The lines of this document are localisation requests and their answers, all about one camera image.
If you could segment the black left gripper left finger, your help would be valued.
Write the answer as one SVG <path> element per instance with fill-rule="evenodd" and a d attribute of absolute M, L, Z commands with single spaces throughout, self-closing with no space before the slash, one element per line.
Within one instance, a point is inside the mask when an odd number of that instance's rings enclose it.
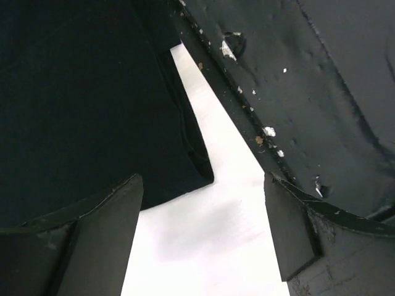
<path fill-rule="evenodd" d="M 1 229 L 2 295 L 120 295 L 143 180 L 117 185 L 19 227 Z"/>

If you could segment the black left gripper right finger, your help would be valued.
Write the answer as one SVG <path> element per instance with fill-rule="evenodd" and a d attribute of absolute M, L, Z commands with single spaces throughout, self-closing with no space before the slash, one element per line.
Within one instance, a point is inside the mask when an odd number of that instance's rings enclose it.
<path fill-rule="evenodd" d="M 394 226 L 344 211 L 270 172 L 264 191 L 291 295 L 394 295 Z"/>

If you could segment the black t shirt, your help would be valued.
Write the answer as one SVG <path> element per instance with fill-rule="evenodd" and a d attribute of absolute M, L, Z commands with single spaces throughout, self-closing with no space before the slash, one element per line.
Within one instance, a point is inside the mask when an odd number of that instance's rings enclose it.
<path fill-rule="evenodd" d="M 163 1 L 1 2 L 1 226 L 141 175 L 142 209 L 211 184 Z"/>

